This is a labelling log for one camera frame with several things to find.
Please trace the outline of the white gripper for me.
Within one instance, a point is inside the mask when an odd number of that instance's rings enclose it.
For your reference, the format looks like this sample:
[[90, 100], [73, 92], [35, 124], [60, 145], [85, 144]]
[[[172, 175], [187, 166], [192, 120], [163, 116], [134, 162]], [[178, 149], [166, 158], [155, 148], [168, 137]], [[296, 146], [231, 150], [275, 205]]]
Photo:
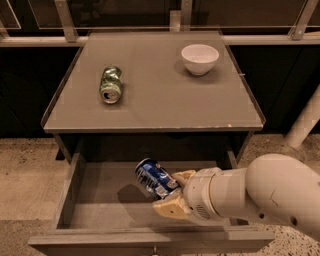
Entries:
[[180, 186], [185, 186], [184, 197], [182, 194], [176, 194], [155, 201], [152, 204], [153, 209], [160, 216], [171, 219], [187, 219], [191, 211], [191, 220], [198, 224], [212, 224], [214, 221], [221, 221], [222, 217], [216, 212], [210, 195], [212, 179], [218, 172], [220, 169], [214, 167], [197, 172], [185, 170], [173, 173], [172, 177]]

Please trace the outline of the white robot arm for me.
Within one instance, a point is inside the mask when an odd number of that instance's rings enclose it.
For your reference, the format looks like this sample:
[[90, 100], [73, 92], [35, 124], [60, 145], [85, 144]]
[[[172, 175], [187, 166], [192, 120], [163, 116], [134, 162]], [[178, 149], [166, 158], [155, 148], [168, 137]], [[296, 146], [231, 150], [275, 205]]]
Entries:
[[320, 240], [320, 175], [301, 161], [265, 154], [248, 167], [176, 172], [182, 186], [153, 203], [161, 216], [210, 225], [240, 219], [289, 226]]

